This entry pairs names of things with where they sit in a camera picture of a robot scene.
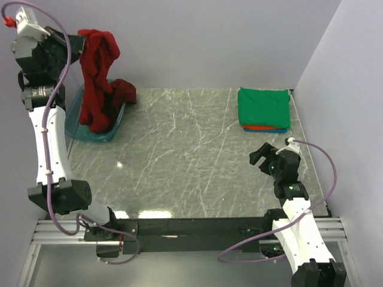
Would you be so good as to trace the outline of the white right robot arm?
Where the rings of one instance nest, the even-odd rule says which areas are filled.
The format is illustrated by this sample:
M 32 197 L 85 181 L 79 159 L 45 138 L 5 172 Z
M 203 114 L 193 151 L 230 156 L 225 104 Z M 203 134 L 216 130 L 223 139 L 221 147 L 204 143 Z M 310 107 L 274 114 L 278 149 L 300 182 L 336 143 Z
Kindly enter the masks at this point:
M 274 193 L 279 209 L 264 216 L 263 233 L 277 238 L 290 263 L 292 286 L 344 286 L 346 268 L 336 262 L 328 250 L 311 210 L 305 186 L 298 180 L 299 144 L 293 140 L 278 149 L 264 143 L 250 153 L 250 164 L 260 159 L 261 172 L 273 177 Z

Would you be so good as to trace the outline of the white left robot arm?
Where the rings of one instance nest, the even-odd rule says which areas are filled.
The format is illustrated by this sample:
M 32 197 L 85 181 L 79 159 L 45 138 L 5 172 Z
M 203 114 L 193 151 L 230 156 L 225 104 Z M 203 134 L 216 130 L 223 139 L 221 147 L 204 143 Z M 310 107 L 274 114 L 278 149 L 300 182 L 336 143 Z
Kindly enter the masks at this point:
M 21 99 L 34 127 L 38 155 L 36 185 L 28 188 L 28 197 L 52 221 L 57 221 L 57 214 L 73 213 L 105 240 L 113 240 L 120 232 L 113 210 L 92 199 L 87 181 L 73 178 L 66 150 L 65 87 L 59 77 L 80 58 L 84 43 L 82 36 L 27 24 L 17 28 L 11 44 L 21 68 Z

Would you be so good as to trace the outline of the bright red t shirt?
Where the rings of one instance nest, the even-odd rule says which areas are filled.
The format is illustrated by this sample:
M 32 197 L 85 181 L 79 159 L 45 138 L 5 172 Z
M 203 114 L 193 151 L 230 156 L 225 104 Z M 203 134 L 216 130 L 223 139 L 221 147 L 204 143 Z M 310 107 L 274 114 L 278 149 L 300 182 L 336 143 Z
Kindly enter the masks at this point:
M 79 122 L 89 126 L 93 133 L 103 133 L 111 125 L 110 118 L 102 112 L 104 94 L 113 91 L 107 79 L 108 71 L 119 58 L 120 49 L 110 32 L 80 29 L 78 34 L 86 39 L 80 57 L 84 91 Z

